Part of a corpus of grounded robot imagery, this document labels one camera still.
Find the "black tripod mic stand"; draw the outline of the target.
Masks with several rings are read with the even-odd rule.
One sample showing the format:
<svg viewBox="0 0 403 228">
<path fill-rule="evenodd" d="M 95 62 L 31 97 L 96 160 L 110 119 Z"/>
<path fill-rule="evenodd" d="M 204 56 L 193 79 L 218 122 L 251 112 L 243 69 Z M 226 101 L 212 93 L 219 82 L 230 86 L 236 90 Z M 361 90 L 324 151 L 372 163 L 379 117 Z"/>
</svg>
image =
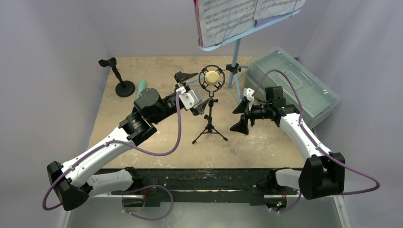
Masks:
<svg viewBox="0 0 403 228">
<path fill-rule="evenodd" d="M 207 85 L 207 83 L 205 82 L 205 74 L 208 71 L 216 71 L 217 73 L 219 73 L 219 82 L 216 85 Z M 203 134 L 218 134 L 219 136 L 221 136 L 223 138 L 223 140 L 228 141 L 228 139 L 226 137 L 224 137 L 218 130 L 215 129 L 214 125 L 212 124 L 212 108 L 214 106 L 215 103 L 218 103 L 219 100 L 218 99 L 214 99 L 214 93 L 219 91 L 223 85 L 225 84 L 225 74 L 224 71 L 217 65 L 207 65 L 205 66 L 199 73 L 199 77 L 198 77 L 198 82 L 199 85 L 201 86 L 201 88 L 203 90 L 205 90 L 206 92 L 209 93 L 209 97 L 212 98 L 208 104 L 209 107 L 209 113 L 204 115 L 204 119 L 207 120 L 207 124 L 204 128 L 204 130 L 199 134 L 198 137 L 196 137 L 193 141 L 192 144 L 195 144 L 197 142 L 197 140 L 203 135 Z"/>
</svg>

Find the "beige condenser microphone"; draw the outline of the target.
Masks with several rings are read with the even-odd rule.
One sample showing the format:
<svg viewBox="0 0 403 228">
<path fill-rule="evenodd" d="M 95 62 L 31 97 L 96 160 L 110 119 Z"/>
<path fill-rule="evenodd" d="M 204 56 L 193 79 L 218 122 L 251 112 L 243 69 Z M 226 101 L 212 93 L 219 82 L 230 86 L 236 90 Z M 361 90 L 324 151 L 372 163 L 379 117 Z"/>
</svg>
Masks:
<svg viewBox="0 0 403 228">
<path fill-rule="evenodd" d="M 219 82 L 219 73 L 217 73 L 216 71 L 208 71 L 205 74 L 204 79 L 207 85 L 214 86 Z"/>
</svg>

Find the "teal toy microphone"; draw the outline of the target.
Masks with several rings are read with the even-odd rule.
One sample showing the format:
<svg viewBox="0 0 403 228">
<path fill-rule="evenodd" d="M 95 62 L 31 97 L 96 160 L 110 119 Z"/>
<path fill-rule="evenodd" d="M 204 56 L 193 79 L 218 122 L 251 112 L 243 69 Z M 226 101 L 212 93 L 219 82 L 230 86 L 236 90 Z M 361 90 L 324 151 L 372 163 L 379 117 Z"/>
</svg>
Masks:
<svg viewBox="0 0 403 228">
<path fill-rule="evenodd" d="M 139 80 L 137 84 L 136 99 L 139 98 L 141 92 L 147 88 L 147 82 L 144 79 Z"/>
</svg>

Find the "black round-base mic stand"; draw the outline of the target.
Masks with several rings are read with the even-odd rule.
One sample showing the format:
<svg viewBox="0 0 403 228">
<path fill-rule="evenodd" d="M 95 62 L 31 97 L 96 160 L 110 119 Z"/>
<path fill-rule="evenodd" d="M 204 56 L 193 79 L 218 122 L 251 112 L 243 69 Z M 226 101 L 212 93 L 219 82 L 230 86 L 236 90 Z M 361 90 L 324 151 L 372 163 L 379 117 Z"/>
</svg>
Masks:
<svg viewBox="0 0 403 228">
<path fill-rule="evenodd" d="M 98 61 L 99 65 L 103 68 L 110 67 L 119 81 L 115 87 L 115 92 L 119 97 L 129 97 L 135 92 L 135 85 L 132 81 L 123 80 L 121 74 L 117 69 L 117 60 L 112 57 L 108 60 L 101 59 Z"/>
</svg>

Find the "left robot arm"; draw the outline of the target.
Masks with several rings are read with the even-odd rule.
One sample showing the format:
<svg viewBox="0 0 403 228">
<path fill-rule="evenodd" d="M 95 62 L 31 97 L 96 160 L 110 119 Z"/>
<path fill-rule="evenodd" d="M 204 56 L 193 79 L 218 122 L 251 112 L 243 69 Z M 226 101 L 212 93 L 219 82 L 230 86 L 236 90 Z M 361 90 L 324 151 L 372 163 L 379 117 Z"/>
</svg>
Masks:
<svg viewBox="0 0 403 228">
<path fill-rule="evenodd" d="M 190 110 L 193 115 L 203 114 L 205 102 L 187 83 L 195 76 L 195 73 L 177 72 L 174 91 L 166 97 L 161 97 L 154 88 L 143 89 L 134 101 L 132 112 L 107 137 L 69 161 L 51 162 L 47 166 L 50 187 L 42 200 L 42 208 L 51 210 L 47 206 L 51 192 L 56 194 L 59 205 L 66 211 L 76 209 L 92 196 L 107 192 L 137 194 L 142 182 L 134 168 L 106 174 L 99 174 L 99 170 L 126 151 L 139 151 L 140 144 L 156 133 L 155 125 L 171 115 L 176 114 L 180 124 L 181 110 Z"/>
</svg>

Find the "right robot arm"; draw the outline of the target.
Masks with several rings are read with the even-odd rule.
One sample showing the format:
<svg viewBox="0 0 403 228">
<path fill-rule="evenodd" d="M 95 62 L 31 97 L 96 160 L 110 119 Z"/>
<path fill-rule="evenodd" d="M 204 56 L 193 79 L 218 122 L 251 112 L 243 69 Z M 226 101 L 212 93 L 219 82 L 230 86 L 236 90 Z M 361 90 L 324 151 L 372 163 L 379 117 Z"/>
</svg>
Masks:
<svg viewBox="0 0 403 228">
<path fill-rule="evenodd" d="M 245 88 L 243 99 L 233 111 L 240 114 L 240 121 L 230 130 L 249 134 L 249 126 L 256 120 L 270 119 L 289 136 L 305 159 L 301 170 L 280 168 L 270 171 L 267 188 L 272 193 L 279 193 L 285 187 L 298 190 L 308 199 L 316 199 L 341 194 L 344 191 L 345 159 L 340 153 L 333 153 L 322 143 L 301 119 L 299 110 L 293 104 L 287 104 L 280 86 L 267 87 L 266 100 L 254 105 L 254 90 Z"/>
</svg>

